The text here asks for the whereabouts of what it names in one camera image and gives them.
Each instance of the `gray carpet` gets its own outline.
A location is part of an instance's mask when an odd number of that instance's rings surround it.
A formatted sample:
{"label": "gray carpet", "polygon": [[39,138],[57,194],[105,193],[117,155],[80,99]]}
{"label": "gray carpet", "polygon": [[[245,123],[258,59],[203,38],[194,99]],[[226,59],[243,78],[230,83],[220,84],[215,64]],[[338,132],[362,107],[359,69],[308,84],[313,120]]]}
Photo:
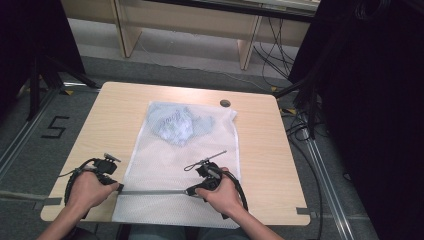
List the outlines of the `gray carpet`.
{"label": "gray carpet", "polygon": [[[155,85],[181,86],[192,88],[218,89],[228,91],[269,93],[270,86],[262,77],[232,75],[236,78],[250,81],[242,82],[223,74],[208,73],[198,70],[182,70],[172,67],[160,67],[151,64],[129,63],[125,61],[83,58],[87,75],[99,83],[105,81],[123,81],[132,83],[146,83]],[[75,81],[67,74],[61,74],[65,81]],[[275,85],[287,86],[278,79],[268,79]],[[71,95],[57,95],[48,107],[41,122],[30,136],[28,143],[19,154],[6,175],[0,180],[0,191],[32,194],[34,197],[47,196],[55,183],[56,177],[66,160],[73,143],[94,103],[97,93],[88,91],[88,88],[75,88]],[[0,125],[0,154],[5,151],[13,136],[24,124],[28,93],[17,100],[9,114]],[[290,94],[278,101],[282,108],[291,108],[295,94]],[[55,116],[66,116],[69,119],[58,119],[56,122],[65,127],[62,136],[57,139],[42,138],[43,135],[57,135],[59,130],[48,129]],[[286,129],[290,128],[292,117],[284,117]],[[378,239],[366,212],[358,198],[353,185],[343,178],[344,167],[334,150],[331,137],[324,125],[318,125],[317,143],[331,180],[337,190],[342,205],[348,215],[356,239]],[[297,142],[309,157],[304,142]],[[319,212],[319,198],[313,174],[300,152],[292,148],[296,168],[298,170],[302,189],[308,208],[311,212]],[[332,218],[331,211],[323,195],[323,229],[321,239],[340,239],[339,232]],[[40,217],[40,210],[34,206],[36,201],[5,199],[0,197],[0,236],[1,239],[34,239],[48,224]],[[95,231],[93,223],[81,224],[82,227]],[[319,219],[312,218],[305,227],[273,226],[272,229],[285,239],[316,239],[319,229]],[[101,223],[97,228],[100,239],[115,239],[118,230],[117,224]]]}

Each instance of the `mesh laundry bag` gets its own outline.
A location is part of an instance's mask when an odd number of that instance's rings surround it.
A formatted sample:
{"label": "mesh laundry bag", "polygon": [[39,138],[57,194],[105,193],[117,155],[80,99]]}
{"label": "mesh laundry bag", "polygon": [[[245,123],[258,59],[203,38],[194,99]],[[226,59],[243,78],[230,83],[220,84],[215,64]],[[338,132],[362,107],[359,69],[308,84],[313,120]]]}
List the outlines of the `mesh laundry bag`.
{"label": "mesh laundry bag", "polygon": [[[211,159],[240,179],[238,138],[230,108],[151,102],[124,177],[124,191],[179,190],[203,181],[184,168]],[[201,198],[185,195],[118,196],[112,221],[236,228]]]}

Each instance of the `forearm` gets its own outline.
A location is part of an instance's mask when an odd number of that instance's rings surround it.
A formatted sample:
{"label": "forearm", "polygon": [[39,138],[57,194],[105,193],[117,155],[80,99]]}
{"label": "forearm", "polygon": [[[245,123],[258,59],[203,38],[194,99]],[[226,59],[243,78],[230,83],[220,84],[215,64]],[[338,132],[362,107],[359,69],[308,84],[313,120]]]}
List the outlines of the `forearm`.
{"label": "forearm", "polygon": [[229,213],[229,217],[233,219],[246,234],[252,239],[283,239],[267,226],[263,225],[259,220],[252,216],[244,208],[234,209]]}
{"label": "forearm", "polygon": [[64,207],[38,240],[62,239],[77,225],[87,211],[79,206]]}

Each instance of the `person's hand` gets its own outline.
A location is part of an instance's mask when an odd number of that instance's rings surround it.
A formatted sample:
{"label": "person's hand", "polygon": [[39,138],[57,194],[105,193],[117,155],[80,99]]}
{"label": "person's hand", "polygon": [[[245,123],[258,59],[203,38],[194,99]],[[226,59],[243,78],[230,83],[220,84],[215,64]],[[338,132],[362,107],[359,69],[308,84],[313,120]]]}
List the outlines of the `person's hand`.
{"label": "person's hand", "polygon": [[195,191],[197,195],[206,199],[216,211],[231,218],[236,211],[244,209],[234,183],[225,174],[222,174],[221,183],[214,191],[204,188],[196,188]]}
{"label": "person's hand", "polygon": [[78,205],[88,211],[106,200],[118,187],[119,183],[117,182],[111,185],[103,185],[94,173],[85,171],[75,180],[67,205]]}

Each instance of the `person's left hand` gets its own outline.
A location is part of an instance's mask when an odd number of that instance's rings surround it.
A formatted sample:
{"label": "person's left hand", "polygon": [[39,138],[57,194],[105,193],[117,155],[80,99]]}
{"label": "person's left hand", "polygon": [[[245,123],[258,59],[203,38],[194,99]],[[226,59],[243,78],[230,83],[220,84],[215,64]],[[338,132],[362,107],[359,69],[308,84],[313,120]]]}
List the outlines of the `person's left hand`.
{"label": "person's left hand", "polygon": [[67,205],[78,206],[88,211],[101,204],[118,187],[119,183],[117,182],[103,185],[94,173],[85,171],[75,180]]}

